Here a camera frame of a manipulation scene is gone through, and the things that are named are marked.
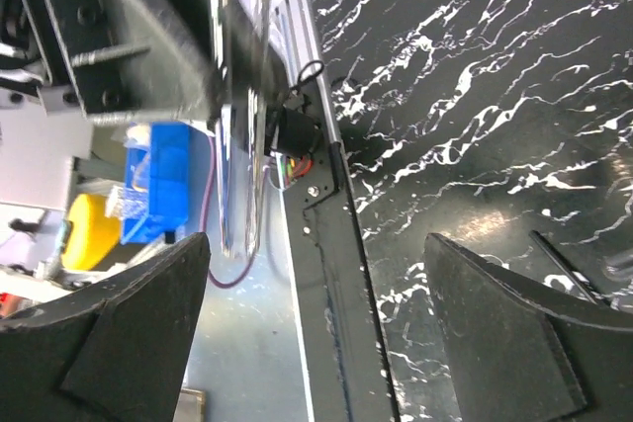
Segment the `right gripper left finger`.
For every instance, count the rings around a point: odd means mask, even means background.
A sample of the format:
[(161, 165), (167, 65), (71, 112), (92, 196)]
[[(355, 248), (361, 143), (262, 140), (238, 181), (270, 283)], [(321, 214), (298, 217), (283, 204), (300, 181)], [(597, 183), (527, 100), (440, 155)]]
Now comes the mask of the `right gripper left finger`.
[(1, 322), (4, 421), (170, 421), (204, 298), (194, 233), (101, 282)]

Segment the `glass test tube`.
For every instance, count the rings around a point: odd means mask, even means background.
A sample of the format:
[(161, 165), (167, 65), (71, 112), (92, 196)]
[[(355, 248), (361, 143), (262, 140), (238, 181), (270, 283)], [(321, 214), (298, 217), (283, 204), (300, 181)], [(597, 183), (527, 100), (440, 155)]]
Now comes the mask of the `glass test tube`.
[(217, 186), (221, 244), (233, 254), (232, 222), (239, 191), (244, 192), (244, 243), (240, 256), (251, 261), (260, 246), (264, 187), (266, 98), (270, 44), (270, 0), (223, 0), (226, 34), (226, 101), (216, 124)]

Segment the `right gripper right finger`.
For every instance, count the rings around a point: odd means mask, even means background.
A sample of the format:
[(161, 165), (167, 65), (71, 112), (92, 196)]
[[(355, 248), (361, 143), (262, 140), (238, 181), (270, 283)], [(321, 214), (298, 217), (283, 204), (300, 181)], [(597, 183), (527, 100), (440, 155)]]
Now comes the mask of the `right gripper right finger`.
[(465, 421), (629, 421), (632, 316), (431, 233), (424, 262)]

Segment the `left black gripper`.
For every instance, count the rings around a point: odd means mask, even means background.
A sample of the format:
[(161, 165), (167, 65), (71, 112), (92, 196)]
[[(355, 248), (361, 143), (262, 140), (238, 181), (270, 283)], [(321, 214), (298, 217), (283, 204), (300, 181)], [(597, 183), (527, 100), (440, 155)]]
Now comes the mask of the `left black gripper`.
[(1, 88), (96, 126), (277, 105), (277, 54), (240, 0), (1, 0)]

